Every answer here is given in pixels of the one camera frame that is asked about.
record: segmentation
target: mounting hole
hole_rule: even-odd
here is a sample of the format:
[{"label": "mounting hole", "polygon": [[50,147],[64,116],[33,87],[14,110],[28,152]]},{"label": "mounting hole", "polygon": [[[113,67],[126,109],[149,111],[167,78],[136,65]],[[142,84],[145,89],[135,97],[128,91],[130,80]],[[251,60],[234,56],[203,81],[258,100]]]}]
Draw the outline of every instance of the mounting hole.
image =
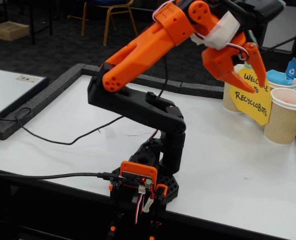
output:
[{"label": "mounting hole", "polygon": [[140,163],[140,164],[147,164],[148,162],[149,162],[149,160],[145,157],[138,158],[138,163]]}]

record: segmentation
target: yellow sign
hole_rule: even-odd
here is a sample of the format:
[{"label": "yellow sign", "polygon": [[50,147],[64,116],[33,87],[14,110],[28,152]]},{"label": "yellow sign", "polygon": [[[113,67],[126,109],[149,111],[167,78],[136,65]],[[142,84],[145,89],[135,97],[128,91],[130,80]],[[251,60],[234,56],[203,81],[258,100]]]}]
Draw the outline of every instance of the yellow sign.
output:
[{"label": "yellow sign", "polygon": [[238,74],[255,89],[255,92],[249,93],[232,86],[230,97],[234,104],[238,110],[252,117],[260,125],[267,124],[272,105],[269,81],[266,79],[264,87],[260,87],[256,73],[250,68],[243,68]]}]

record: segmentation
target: paper cup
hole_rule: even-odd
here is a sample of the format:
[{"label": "paper cup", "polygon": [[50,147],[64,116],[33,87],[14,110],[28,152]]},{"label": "paper cup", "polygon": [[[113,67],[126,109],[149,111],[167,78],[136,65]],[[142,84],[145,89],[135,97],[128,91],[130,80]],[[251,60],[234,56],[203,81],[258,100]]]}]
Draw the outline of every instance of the paper cup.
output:
[{"label": "paper cup", "polygon": [[271,95],[270,121],[265,126],[264,136],[277,144],[291,144],[296,138],[296,90],[276,88]]},{"label": "paper cup", "polygon": [[279,88],[285,88],[285,89],[294,89],[296,90],[296,78],[292,80],[292,85],[281,85],[281,84],[276,84],[273,82],[269,81],[270,89],[279,89]]},{"label": "paper cup", "polygon": [[[237,73],[243,68],[243,64],[237,64],[234,66],[234,71]],[[232,101],[232,98],[230,97],[230,89],[231,85],[225,82],[223,91],[223,107],[229,112],[241,114],[242,112],[237,109],[236,105]]]},{"label": "paper cup", "polygon": [[232,98],[230,97],[230,89],[231,85],[225,82],[223,91],[223,107],[230,112],[241,114],[242,112],[237,109]]}]

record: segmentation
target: chair leg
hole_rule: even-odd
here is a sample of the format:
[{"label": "chair leg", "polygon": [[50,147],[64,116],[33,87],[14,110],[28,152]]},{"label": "chair leg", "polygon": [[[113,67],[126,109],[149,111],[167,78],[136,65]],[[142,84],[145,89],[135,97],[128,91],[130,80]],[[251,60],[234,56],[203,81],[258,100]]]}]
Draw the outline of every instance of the chair leg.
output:
[{"label": "chair leg", "polygon": [[110,15],[110,19],[111,19],[114,30],[117,31],[117,28],[116,28],[116,25],[114,24],[114,20],[113,20],[112,15]]},{"label": "chair leg", "polygon": [[128,9],[129,9],[130,18],[131,18],[132,25],[133,25],[133,30],[136,33],[136,35],[138,35],[137,27],[136,27],[136,24],[134,23],[134,19],[133,19],[131,8],[128,7]]},{"label": "chair leg", "polygon": [[103,45],[107,45],[107,39],[108,39],[108,30],[109,30],[109,20],[110,20],[110,13],[112,8],[110,7],[107,11],[107,17],[106,17],[106,27],[104,30],[104,38],[103,38]]},{"label": "chair leg", "polygon": [[84,30],[86,28],[86,18],[87,18],[87,2],[84,3],[84,7],[83,7],[83,18],[82,18],[82,29],[81,29],[82,36],[84,36]]}]

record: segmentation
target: robotic arm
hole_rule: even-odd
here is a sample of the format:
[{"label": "robotic arm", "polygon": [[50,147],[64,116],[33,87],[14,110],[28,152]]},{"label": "robotic arm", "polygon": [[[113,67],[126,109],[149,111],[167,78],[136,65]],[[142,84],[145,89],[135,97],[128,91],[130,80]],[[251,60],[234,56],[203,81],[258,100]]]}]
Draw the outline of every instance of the robotic arm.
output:
[{"label": "robotic arm", "polygon": [[238,22],[245,25],[241,25],[241,29],[245,32],[237,33],[231,40],[231,43],[239,48],[230,45],[222,49],[207,48],[202,53],[205,68],[216,79],[253,92],[254,89],[234,72],[232,56],[238,55],[240,49],[243,49],[242,57],[252,65],[262,87],[266,78],[266,69],[259,48],[247,28],[273,19],[283,10],[283,3],[280,0],[265,0],[261,6],[246,11],[230,0],[208,2],[209,4],[201,0],[181,0],[175,5],[168,1],[159,8],[153,14],[155,23],[106,61],[114,68],[103,76],[104,88],[109,92],[121,90],[127,83],[148,70],[170,49],[194,33],[202,37],[213,35],[213,29],[217,30],[216,26],[220,19],[211,13],[209,5],[223,5],[230,10]]},{"label": "robotic arm", "polygon": [[[164,210],[178,195],[179,185],[173,174],[179,171],[185,141],[186,124],[179,108],[152,92],[130,89],[127,83],[148,70],[174,46],[192,37],[194,42],[208,46],[202,53],[203,65],[216,79],[254,92],[234,72],[232,57],[239,56],[251,64],[263,87],[266,69],[249,29],[272,20],[284,7],[281,0],[262,0],[257,7],[230,0],[180,0],[177,4],[170,0],[153,13],[155,22],[150,27],[102,64],[99,75],[89,84],[88,102],[161,131],[160,139],[151,137],[129,161],[113,171],[123,180],[112,181],[109,186],[117,209],[109,237],[115,236],[121,220],[119,202],[132,202],[137,206],[137,222],[142,199],[145,212],[153,203],[157,219],[158,210]],[[150,196],[146,203],[145,195]],[[159,225],[155,220],[152,229],[156,230]]]},{"label": "robotic arm", "polygon": [[[160,130],[166,146],[161,166],[168,174],[174,174],[180,167],[186,129],[179,108],[152,92],[136,91],[126,84],[171,48],[196,36],[211,46],[203,51],[202,59],[216,79],[253,92],[254,89],[234,72],[232,56],[239,55],[251,64],[259,85],[263,86],[266,69],[249,28],[267,23],[284,7],[281,0],[263,0],[256,7],[246,3],[241,7],[230,0],[180,0],[176,5],[167,1],[153,13],[155,22],[150,27],[102,64],[99,76],[93,77],[88,87],[88,102]],[[228,21],[234,24],[232,34],[228,34],[231,26],[222,24],[224,16],[218,17],[222,12],[227,12],[225,15],[232,19]]]}]

